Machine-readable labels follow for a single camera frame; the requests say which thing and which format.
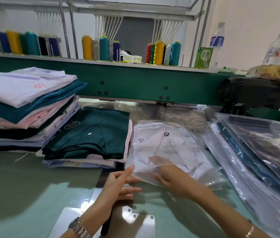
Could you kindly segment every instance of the gold bracelet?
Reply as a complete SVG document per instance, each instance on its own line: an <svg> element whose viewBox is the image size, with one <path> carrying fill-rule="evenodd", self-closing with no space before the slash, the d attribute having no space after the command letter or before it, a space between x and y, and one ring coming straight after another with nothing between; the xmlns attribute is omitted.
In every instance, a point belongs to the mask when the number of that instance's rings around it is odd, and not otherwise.
<svg viewBox="0 0 280 238"><path fill-rule="evenodd" d="M246 234L246 238L251 238L250 236L252 235L253 231L254 231L254 226L253 223L251 222L251 220L249 220L250 224L251 224L251 229L249 230L248 234Z"/></svg>

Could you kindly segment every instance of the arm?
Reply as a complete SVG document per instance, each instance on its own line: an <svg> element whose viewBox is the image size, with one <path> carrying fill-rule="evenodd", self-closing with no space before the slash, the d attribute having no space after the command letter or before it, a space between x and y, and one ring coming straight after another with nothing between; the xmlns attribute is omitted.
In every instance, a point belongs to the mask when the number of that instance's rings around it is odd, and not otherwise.
<svg viewBox="0 0 280 238"><path fill-rule="evenodd" d="M109 219L113 204L117 200L131 200L133 193L141 192L141 188L124 187L124 184L138 182L139 180L129 177L134 166L125 171L110 173L102 192L98 198L80 217L79 223L93 237L103 223ZM79 238L72 229L68 229L60 238Z"/></svg>
<svg viewBox="0 0 280 238"><path fill-rule="evenodd" d="M169 164L168 160L161 157L150 157L154 164ZM162 176L154 176L168 190L179 196L185 197L200 205L219 224L229 238L246 238L252 224L235 211L231 206L225 204L211 189L198 183L188 174L175 165L159 166ZM269 236L257 227L249 238L269 238Z"/></svg>

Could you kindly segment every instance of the wristwatch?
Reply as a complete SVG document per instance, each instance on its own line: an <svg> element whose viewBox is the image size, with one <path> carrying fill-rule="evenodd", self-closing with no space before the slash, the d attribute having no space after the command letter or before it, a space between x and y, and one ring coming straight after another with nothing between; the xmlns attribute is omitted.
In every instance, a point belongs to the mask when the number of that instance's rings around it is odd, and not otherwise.
<svg viewBox="0 0 280 238"><path fill-rule="evenodd" d="M72 229L75 234L79 236L79 238L92 238L92 236L88 233L87 230L82 227L82 225L79 223L79 217L74 219L69 225L69 229Z"/></svg>

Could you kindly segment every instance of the yellow thread spool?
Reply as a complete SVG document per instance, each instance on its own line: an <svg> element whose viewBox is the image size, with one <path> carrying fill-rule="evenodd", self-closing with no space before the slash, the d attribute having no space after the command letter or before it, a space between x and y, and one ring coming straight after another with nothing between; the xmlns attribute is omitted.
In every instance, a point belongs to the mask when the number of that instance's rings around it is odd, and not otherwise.
<svg viewBox="0 0 280 238"><path fill-rule="evenodd" d="M164 52L164 42L157 41L154 48L153 64L162 65L163 52Z"/></svg>
<svg viewBox="0 0 280 238"><path fill-rule="evenodd" d="M86 60L94 60L93 40L90 36L84 35L82 37L83 58Z"/></svg>
<svg viewBox="0 0 280 238"><path fill-rule="evenodd" d="M6 31L11 52L13 54L23 54L19 34L13 31Z"/></svg>

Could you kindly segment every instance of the teal shirt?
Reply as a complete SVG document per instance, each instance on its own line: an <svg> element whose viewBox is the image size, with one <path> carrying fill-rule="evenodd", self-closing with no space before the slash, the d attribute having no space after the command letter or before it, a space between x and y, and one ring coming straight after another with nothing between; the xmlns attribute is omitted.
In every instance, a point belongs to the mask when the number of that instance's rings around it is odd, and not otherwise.
<svg viewBox="0 0 280 238"><path fill-rule="evenodd" d="M85 107L43 148L45 160L123 159L129 127L128 112Z"/></svg>

